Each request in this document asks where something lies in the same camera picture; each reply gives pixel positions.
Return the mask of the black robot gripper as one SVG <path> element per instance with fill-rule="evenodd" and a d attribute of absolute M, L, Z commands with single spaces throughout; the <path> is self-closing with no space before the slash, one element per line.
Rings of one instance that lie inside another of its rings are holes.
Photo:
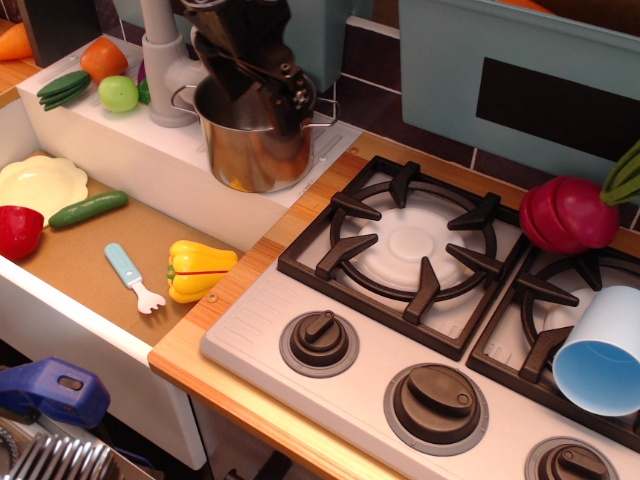
<path fill-rule="evenodd" d="M 231 101 L 258 89 L 267 118 L 283 137 L 311 118 L 316 90 L 284 42 L 285 1 L 185 1 L 192 44 L 209 77 Z M 275 70 L 264 82 L 252 70 Z"/>

